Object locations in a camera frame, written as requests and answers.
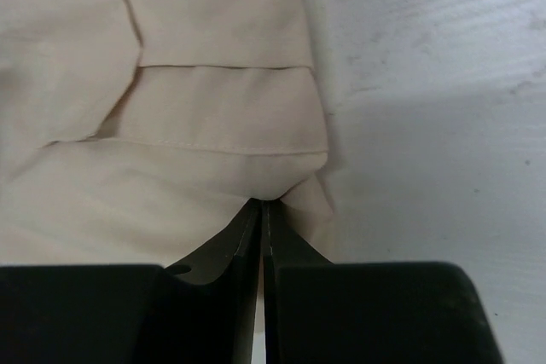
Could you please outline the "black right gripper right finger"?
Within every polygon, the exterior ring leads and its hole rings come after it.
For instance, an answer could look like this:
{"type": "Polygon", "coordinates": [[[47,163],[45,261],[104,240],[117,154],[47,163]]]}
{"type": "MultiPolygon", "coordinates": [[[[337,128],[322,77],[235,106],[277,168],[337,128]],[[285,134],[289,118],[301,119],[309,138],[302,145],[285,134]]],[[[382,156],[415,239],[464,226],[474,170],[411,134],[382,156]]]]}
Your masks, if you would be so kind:
{"type": "Polygon", "coordinates": [[[265,348],[269,363],[496,363],[479,294],[440,262],[330,262],[262,207],[265,348]]]}

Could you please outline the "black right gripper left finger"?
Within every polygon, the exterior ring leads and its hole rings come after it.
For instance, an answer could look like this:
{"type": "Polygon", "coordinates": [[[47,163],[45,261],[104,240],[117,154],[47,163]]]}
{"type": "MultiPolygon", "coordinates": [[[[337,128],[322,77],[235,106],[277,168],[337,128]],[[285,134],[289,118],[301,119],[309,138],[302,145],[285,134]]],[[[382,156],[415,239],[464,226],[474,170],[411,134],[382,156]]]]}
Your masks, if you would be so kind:
{"type": "Polygon", "coordinates": [[[259,203],[178,262],[1,270],[4,363],[248,363],[259,203]]]}

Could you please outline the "beige trousers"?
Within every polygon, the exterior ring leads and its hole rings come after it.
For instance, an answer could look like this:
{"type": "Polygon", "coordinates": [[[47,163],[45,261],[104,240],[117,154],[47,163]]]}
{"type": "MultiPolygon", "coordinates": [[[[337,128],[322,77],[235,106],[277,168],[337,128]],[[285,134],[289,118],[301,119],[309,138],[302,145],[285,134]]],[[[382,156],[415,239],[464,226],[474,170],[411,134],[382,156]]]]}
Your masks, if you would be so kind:
{"type": "Polygon", "coordinates": [[[302,0],[1,0],[2,264],[168,265],[252,198],[327,251],[327,159],[302,0]]]}

